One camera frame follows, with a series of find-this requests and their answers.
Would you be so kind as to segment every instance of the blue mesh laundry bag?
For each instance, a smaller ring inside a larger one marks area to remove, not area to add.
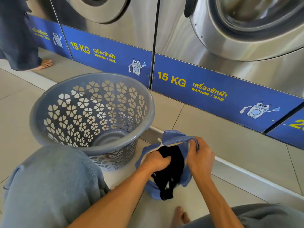
[[[187,155],[188,155],[188,150],[189,150],[189,141],[191,139],[195,140],[196,149],[198,150],[199,146],[194,137],[187,136],[184,133],[179,132],[177,130],[165,130],[161,143],[151,144],[147,147],[144,147],[140,158],[135,163],[136,169],[138,169],[139,165],[144,161],[147,153],[158,150],[162,146],[178,145],[178,147],[184,157],[184,160],[185,160],[184,170],[183,170],[183,173],[181,175],[181,179],[180,179],[180,182],[178,183],[178,185],[182,185],[183,187],[186,187],[192,178],[191,172],[188,167],[187,159],[186,159]],[[145,189],[151,195],[152,198],[161,200],[160,190],[159,190],[157,184],[154,182],[154,179],[152,177],[150,177],[150,179],[146,183]]]

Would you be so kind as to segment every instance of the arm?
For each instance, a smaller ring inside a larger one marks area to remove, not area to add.
[[[147,155],[139,168],[115,189],[92,205],[68,228],[127,227],[143,188],[155,171],[166,168],[171,157],[158,151]]]
[[[244,228],[211,179],[214,153],[202,138],[196,137],[196,139],[200,147],[196,152],[195,141],[190,141],[188,165],[207,204],[215,227]]]

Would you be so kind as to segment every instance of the person's right hand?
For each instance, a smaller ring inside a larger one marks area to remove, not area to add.
[[[188,152],[188,166],[193,177],[211,177],[211,170],[214,162],[214,153],[211,148],[203,140],[203,138],[195,137],[199,144],[199,150],[196,152],[196,143],[190,140]]]

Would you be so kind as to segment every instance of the mesh laundry bag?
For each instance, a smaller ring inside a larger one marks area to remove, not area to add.
[[[151,144],[147,147],[144,147],[139,160],[135,163],[136,169],[138,169],[139,165],[144,161],[147,153],[158,150],[162,146],[178,145],[178,147],[184,157],[184,160],[185,160],[185,167],[184,167],[183,173],[181,175],[179,185],[186,187],[192,178],[192,175],[190,173],[190,170],[189,170],[189,167],[187,164],[187,159],[186,159],[186,157],[188,155],[188,150],[189,150],[189,141],[191,139],[195,140],[196,149],[198,150],[199,146],[194,137],[187,136],[184,133],[179,132],[177,130],[165,130],[161,143]],[[154,179],[152,177],[150,177],[150,179],[146,183],[145,189],[151,195],[152,198],[161,200],[160,190],[159,190],[157,184],[154,182]]]
[[[105,171],[127,164],[154,118],[154,101],[137,80],[89,73],[60,82],[34,104],[32,134],[41,145],[78,147]]]

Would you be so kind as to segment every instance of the gray plastic laundry basket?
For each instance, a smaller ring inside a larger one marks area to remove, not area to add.
[[[34,104],[32,134],[41,145],[77,147],[105,171],[126,165],[154,118],[154,101],[139,81],[89,73],[60,82]]]

